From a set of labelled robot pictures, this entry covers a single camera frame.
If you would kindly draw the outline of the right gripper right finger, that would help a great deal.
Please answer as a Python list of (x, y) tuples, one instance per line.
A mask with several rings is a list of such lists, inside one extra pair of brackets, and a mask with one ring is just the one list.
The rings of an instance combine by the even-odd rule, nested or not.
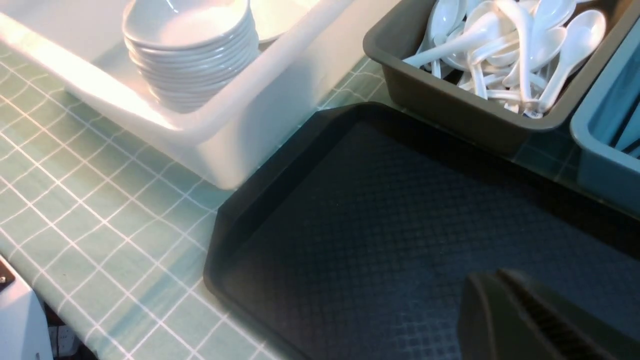
[(535, 335), (561, 360), (637, 360), (638, 340), (517, 269), (496, 275), (523, 310)]

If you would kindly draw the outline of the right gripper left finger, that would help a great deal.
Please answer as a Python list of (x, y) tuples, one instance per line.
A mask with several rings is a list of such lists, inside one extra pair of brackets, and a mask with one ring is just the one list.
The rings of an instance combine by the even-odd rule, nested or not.
[(457, 322), (463, 360), (554, 360), (522, 309), (496, 276), (471, 272), (462, 286)]

